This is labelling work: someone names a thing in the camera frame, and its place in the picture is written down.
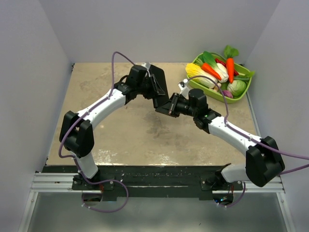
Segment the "black tool case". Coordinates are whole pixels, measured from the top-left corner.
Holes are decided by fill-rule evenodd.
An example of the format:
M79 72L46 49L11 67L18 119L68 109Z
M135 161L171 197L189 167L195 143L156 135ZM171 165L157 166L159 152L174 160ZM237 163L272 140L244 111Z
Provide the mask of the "black tool case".
M165 104L169 100L169 93L164 71L155 66L150 65L149 87L146 92L147 99L152 99L154 108Z

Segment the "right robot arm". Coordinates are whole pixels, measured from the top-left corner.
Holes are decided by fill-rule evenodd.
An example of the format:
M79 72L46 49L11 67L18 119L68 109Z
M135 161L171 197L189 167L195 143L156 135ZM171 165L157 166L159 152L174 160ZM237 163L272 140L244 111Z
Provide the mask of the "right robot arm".
M285 169L272 137L260 138L230 125L223 116L209 108L201 89L190 90L188 97L174 93L156 111L171 117L191 116L199 129L223 139L244 155L244 164L227 164L215 174L214 184L221 190L235 181L250 181L263 187Z

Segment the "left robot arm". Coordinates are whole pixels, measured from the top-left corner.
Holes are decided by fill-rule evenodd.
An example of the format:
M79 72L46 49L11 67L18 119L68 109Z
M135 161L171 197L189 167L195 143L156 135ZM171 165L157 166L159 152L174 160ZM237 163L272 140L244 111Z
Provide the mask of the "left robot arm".
M98 167L91 153L94 147L93 130L112 112L138 95L152 100L154 108L168 99L165 73L161 68L133 65L128 75L92 105L77 113L65 113L59 137L61 147L71 152L79 170L84 173L83 184L88 189L96 189L100 184L100 178L96 175Z

